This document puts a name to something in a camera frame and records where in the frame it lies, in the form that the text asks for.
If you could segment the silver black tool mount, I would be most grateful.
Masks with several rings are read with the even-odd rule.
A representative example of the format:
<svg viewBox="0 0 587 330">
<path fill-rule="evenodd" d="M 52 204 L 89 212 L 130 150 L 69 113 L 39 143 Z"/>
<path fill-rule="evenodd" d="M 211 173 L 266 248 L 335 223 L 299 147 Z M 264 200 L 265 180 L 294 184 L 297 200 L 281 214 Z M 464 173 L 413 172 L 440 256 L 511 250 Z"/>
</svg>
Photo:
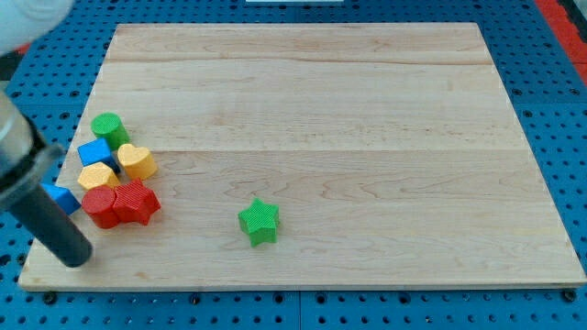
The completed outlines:
<svg viewBox="0 0 587 330">
<path fill-rule="evenodd" d="M 30 199 L 45 173 L 63 154 L 63 147 L 49 144 L 34 123 L 1 92 L 1 210 Z"/>
</svg>

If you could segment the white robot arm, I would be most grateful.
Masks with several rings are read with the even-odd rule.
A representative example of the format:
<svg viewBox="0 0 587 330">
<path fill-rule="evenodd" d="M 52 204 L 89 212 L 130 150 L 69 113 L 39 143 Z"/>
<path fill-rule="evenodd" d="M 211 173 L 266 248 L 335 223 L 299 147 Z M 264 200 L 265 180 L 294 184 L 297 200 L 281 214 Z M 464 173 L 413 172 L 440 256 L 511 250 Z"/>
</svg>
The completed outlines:
<svg viewBox="0 0 587 330">
<path fill-rule="evenodd" d="M 72 0 L 5 0 L 1 3 L 1 54 L 45 35 L 70 13 Z M 1 94 L 1 210 L 9 212 L 63 265 L 76 268 L 93 246 L 41 186 L 63 148 L 49 144 L 34 123 Z"/>
</svg>

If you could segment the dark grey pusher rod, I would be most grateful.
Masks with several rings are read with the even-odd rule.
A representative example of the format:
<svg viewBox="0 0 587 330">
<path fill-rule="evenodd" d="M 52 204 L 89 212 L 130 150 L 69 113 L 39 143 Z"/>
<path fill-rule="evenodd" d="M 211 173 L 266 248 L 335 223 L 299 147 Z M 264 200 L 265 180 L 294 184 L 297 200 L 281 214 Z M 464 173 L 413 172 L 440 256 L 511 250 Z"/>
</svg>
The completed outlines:
<svg viewBox="0 0 587 330">
<path fill-rule="evenodd" d="M 66 267 L 80 267 L 92 256 L 91 242 L 40 184 L 8 212 Z"/>
</svg>

